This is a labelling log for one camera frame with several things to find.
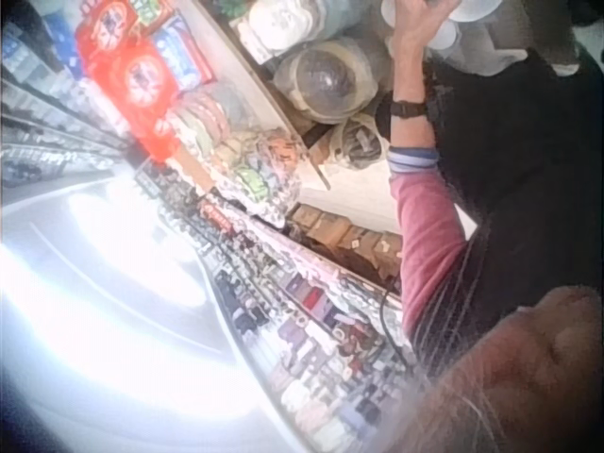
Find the cardboard box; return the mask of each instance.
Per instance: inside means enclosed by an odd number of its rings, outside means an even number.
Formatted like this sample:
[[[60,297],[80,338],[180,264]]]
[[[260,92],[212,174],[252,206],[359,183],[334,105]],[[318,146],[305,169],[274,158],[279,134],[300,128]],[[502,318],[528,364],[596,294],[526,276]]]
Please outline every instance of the cardboard box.
[[[400,274],[402,248],[403,238],[398,234],[384,233],[377,241],[374,254],[377,258],[379,275],[382,279],[397,277]]]
[[[309,205],[300,205],[298,209],[295,210],[294,215],[292,215],[292,220],[302,228],[302,231],[308,233],[312,227],[314,227],[314,224],[317,223],[321,214],[323,214],[323,212],[317,208],[313,208]]]
[[[380,238],[381,233],[359,226],[351,227],[338,244],[338,261],[355,274],[381,284],[378,258],[374,251]]]
[[[337,260],[338,243],[350,227],[350,219],[324,212],[307,234],[310,248],[329,260]]]

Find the black wristwatch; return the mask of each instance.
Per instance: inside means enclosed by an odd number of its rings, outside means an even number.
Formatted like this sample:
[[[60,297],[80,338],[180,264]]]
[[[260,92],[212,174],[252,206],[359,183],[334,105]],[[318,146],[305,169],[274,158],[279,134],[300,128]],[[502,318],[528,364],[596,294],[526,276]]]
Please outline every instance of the black wristwatch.
[[[393,101],[390,107],[390,114],[403,119],[425,116],[428,115],[428,106],[425,102],[418,104],[407,101]]]

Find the label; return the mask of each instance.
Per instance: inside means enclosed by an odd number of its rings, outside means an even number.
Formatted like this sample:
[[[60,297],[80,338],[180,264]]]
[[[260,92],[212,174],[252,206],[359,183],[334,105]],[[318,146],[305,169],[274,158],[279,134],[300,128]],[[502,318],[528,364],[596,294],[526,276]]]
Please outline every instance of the label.
[[[150,26],[163,15],[163,5],[159,0],[129,0],[134,8],[141,24]]]
[[[137,107],[149,107],[158,101],[164,77],[154,58],[135,59],[127,67],[125,77],[128,97]]]
[[[128,31],[126,5],[112,2],[106,5],[94,24],[92,38],[99,49],[110,51],[115,49]]]

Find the snack package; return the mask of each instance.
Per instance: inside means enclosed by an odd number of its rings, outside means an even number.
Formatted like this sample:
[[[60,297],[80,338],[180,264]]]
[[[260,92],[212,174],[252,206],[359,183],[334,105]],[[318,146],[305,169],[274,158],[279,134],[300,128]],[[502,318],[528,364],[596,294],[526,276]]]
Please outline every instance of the snack package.
[[[214,79],[208,62],[197,48],[187,24],[180,15],[175,14],[151,39],[181,91],[192,90]]]
[[[172,15],[170,2],[165,0],[128,0],[136,12],[143,35],[153,33]]]

